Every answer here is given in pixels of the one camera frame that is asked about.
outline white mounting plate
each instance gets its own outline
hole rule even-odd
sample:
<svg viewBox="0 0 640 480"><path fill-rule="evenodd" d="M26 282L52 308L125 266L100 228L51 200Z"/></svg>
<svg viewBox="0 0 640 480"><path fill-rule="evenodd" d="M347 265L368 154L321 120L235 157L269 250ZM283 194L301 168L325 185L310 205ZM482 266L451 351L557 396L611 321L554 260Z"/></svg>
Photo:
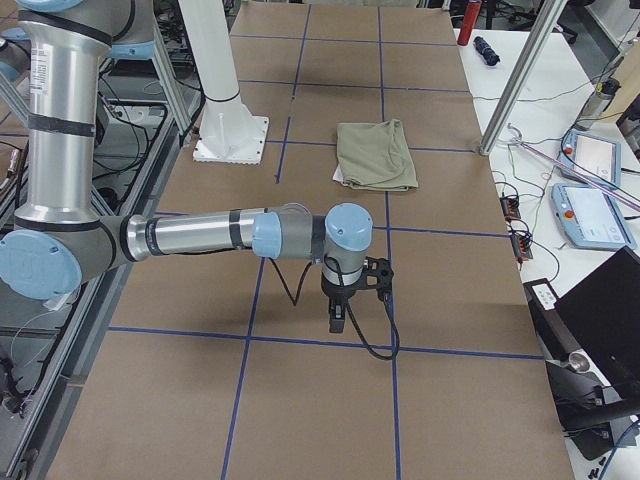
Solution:
<svg viewBox="0 0 640 480"><path fill-rule="evenodd" d="M259 136L247 139L240 147L231 149L228 154L221 155L218 142L215 137L206 137L198 140L193 151L193 159L196 162L225 162L244 163L257 165L262 160L262 152L267 141L269 130L269 117L253 117L256 124L260 125Z"/></svg>

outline olive green cloth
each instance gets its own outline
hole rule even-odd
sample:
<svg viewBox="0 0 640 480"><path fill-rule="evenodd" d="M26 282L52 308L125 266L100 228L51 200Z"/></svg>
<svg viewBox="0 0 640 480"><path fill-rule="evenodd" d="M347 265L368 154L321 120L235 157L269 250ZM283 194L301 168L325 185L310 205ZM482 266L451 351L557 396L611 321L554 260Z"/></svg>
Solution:
<svg viewBox="0 0 640 480"><path fill-rule="evenodd" d="M400 120L384 123L339 123L338 163L351 188L406 191L417 188Z"/></svg>

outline table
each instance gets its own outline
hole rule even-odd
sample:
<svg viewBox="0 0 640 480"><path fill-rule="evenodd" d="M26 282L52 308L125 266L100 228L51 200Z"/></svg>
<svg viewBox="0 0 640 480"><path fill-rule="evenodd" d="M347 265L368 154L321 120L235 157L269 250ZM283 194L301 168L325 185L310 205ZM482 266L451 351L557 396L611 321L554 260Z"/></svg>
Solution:
<svg viewBox="0 0 640 480"><path fill-rule="evenodd" d="M243 4L243 101L261 165L177 160L164 215L356 202L396 273L397 360L328 333L312 270L297 308L244 254L136 265L48 478L570 478L561 428L446 13ZM331 181L336 124L403 121L421 187ZM303 265L279 262L290 283ZM381 305L353 308L389 349Z"/></svg>
<svg viewBox="0 0 640 480"><path fill-rule="evenodd" d="M497 100L485 98L499 97L513 66L526 41L524 32L504 31L475 31L475 35L485 38L500 55L501 62L496 67L486 66L481 57L475 52L473 44L460 47L460 55L464 65L469 88L474 96L474 106L478 121L484 129L491 118ZM562 92L572 93L558 96ZM583 103L593 91L589 79L576 60L562 37L562 34L554 33L533 69L529 80L520 95L521 99L553 98L538 102L518 102L511 114L510 122L518 127L523 138L530 142L538 142L547 138L561 137L573 124ZM638 169L638 161L631 149L626 145L622 134L615 124L598 122L590 130L590 133L610 138L621 143L622 165L634 170ZM494 170L496 181L506 181L515 185L520 193L539 195L540 191L529 184L514 178L515 171L518 177L544 186L545 175L551 172L552 165L547 161L534 157L519 148L512 147L513 165L509 157L506 142L512 138L513 132L507 128L501 133L501 142L494 148L490 155L491 168ZM546 141L539 145L539 149L555 158L558 152L559 141ZM548 189L543 198L536 218L536 210L539 201L533 197L524 197L520 205L523 219L533 228L534 239L550 248L560 261L560 273L553 282L554 289L559 295L563 295L591 271L597 268L613 252L599 252L595 250L579 250L572 247L562 231L558 227L552 209L550 199L550 187L555 183L566 183L567 179L554 172L548 182ZM635 175L623 175L622 188L630 192L640 193L640 178ZM625 215L633 215L634 212L624 206L621 210ZM636 239L640 239L640 225L630 222L631 230ZM555 272L555 262L549 254L539 247L533 246L534 260L525 262L521 278L523 282L538 278L551 278ZM571 458L576 478L584 478L592 468L597 467L596 462L587 462L582 458L571 441L567 441L567 448L571 452ZM640 471L640 451L638 449L622 449L616 454L607 480L632 480Z"/></svg>

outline black clamp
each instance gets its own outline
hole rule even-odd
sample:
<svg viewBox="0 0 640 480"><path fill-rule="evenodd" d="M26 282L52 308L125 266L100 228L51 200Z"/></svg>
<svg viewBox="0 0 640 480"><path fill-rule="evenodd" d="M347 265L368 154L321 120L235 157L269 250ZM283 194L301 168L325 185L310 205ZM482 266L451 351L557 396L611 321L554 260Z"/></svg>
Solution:
<svg viewBox="0 0 640 480"><path fill-rule="evenodd" d="M323 276L322 291L329 297L329 333L344 331L348 302L357 291L376 290L378 300L386 303L393 293L392 281L393 270L386 258L366 257L360 278L351 285L335 285Z"/></svg>

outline white table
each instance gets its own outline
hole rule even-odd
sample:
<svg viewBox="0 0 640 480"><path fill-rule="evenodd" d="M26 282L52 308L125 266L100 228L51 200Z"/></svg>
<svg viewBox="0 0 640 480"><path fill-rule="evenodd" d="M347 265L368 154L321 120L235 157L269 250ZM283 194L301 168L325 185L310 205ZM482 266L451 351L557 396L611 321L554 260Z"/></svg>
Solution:
<svg viewBox="0 0 640 480"><path fill-rule="evenodd" d="M469 88L475 98L474 106L478 122L484 131L498 101L478 97L488 99L500 97L528 33L478 30L472 34L471 38L475 38L476 35L483 37L501 59L497 66L489 67L475 51L472 41L465 47L459 47ZM552 34L520 94L520 99L555 97L560 93L576 89L576 87L580 88L553 100L518 102L511 113L509 122L516 126L522 132L523 139L529 142L559 138L573 124L582 105L593 91L589 79L562 35ZM622 166L640 170L640 164L626 145L615 123L598 122L590 130L590 133L620 142L622 145ZM539 195L541 193L539 189L514 178L513 168L515 168L518 177L544 186L553 165L519 147L512 146L514 165L512 167L507 148L507 142L512 137L513 132L505 128L500 135L501 141L491 152L491 167L495 172L501 172L494 173L495 179L503 181L502 174L504 174L506 181L513 184L520 194ZM555 158L559 146L559 141L546 141L539 144L537 148ZM523 220L531 228L534 227L534 224L536 225L534 240L552 250L560 261L560 273L553 282L553 287L559 295L570 290L613 254L613 252L577 249L564 236L552 209L550 188L555 183L566 183L567 181L556 169L548 182L538 211L537 222L535 222L535 217L539 204L538 199L525 196L520 200L520 212ZM502 185L498 185L499 192L502 191L502 187ZM640 176L623 174L622 188L632 194L639 195ZM512 190L506 187L505 194L509 193L512 193ZM638 214L622 205L620 207L625 215ZM640 220L631 221L629 224L634 237L640 241ZM534 245L532 248L534 259L523 264L522 281L553 277L556 270L553 258L540 247ZM573 442L567 440L566 443L576 479L582 480L587 477L592 468L599 465L597 465L597 461L585 460ZM624 448L616 453L605 480L637 480L639 476L640 448Z"/></svg>

